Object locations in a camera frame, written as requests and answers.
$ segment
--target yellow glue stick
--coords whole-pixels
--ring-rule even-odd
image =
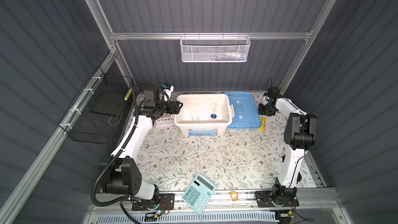
[[[260,130],[264,131],[264,127],[266,126],[266,118],[263,117],[262,121],[261,121],[261,126],[260,126]]]

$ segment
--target box handle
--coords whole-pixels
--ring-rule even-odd
[[[232,117],[235,117],[234,105],[231,105],[230,108],[231,108]]]

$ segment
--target gray corrugated wall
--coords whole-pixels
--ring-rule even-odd
[[[99,1],[113,32],[305,32],[325,0]],[[183,63],[173,40],[119,43],[136,82],[192,91],[279,86],[302,41],[252,40],[245,63]]]
[[[0,0],[0,19],[2,205],[109,49],[84,0]],[[90,191],[92,163],[105,149],[67,140],[56,156],[62,161],[51,163],[15,223],[51,222],[46,217],[65,210],[80,220],[75,212],[85,211],[89,198],[77,203],[77,193]],[[76,200],[59,199],[66,189]]]
[[[286,96],[318,117],[312,154],[355,223],[396,223],[398,0],[338,0]]]

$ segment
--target robotic arm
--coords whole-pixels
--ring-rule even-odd
[[[142,142],[154,122],[165,112],[169,114],[180,112],[183,104],[179,101],[170,101],[173,89],[172,85],[165,83],[162,88],[144,90],[145,99],[139,107],[135,104],[135,117],[132,126],[111,156],[102,157],[99,162],[100,171],[103,171],[100,176],[103,192],[127,195],[129,199],[134,197],[138,201],[144,200],[148,207],[159,204],[158,187],[142,181],[142,175],[135,161]],[[113,203],[98,202],[93,198],[92,202],[100,207]]]
[[[277,87],[271,87],[264,94],[263,100],[264,104],[260,104],[258,108],[260,114],[272,116],[280,111],[287,118],[283,137],[289,146],[282,170],[275,179],[270,195],[272,203],[281,207],[287,202],[294,202],[301,162],[310,147],[315,144],[317,118],[280,95]]]

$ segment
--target white mesh basket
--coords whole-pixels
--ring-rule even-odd
[[[181,36],[183,62],[246,62],[249,54],[249,36],[190,35]]]

